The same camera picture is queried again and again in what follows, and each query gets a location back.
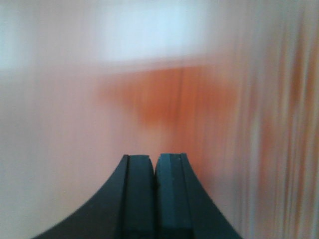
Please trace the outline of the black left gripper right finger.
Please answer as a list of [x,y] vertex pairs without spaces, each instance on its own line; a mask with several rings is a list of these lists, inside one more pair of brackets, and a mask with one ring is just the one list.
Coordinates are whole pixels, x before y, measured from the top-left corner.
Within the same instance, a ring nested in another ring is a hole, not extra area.
[[185,153],[163,153],[156,165],[160,239],[238,239]]

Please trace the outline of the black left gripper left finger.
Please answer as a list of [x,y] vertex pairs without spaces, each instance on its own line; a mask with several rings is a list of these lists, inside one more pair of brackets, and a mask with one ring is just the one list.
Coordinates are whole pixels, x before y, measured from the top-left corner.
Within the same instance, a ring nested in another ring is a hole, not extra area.
[[124,155],[106,183],[39,239],[156,238],[154,171],[147,155]]

